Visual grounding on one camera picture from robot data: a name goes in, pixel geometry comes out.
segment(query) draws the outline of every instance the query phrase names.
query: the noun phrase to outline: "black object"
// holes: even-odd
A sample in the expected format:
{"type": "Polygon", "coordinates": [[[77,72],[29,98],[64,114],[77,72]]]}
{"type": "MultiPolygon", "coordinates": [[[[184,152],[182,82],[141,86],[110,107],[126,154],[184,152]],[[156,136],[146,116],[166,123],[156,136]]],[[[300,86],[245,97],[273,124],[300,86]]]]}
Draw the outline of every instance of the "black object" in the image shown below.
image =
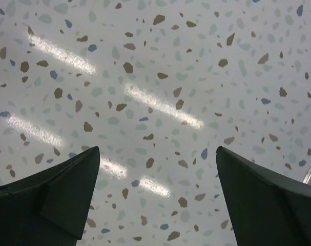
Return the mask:
{"type": "Polygon", "coordinates": [[[0,246],[74,246],[82,238],[99,148],[0,186],[0,246]]]}
{"type": "Polygon", "coordinates": [[[311,186],[224,147],[216,161],[239,246],[311,245],[311,186]]]}

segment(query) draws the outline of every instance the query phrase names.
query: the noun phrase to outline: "floor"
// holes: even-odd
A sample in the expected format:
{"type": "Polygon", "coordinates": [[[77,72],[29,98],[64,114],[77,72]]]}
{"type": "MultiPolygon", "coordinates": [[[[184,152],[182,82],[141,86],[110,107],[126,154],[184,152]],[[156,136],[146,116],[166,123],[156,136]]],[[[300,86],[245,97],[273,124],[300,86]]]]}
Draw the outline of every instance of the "floor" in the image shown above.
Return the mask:
{"type": "Polygon", "coordinates": [[[216,148],[311,166],[311,0],[0,1],[0,185],[95,145],[78,245],[236,245],[216,148]]]}

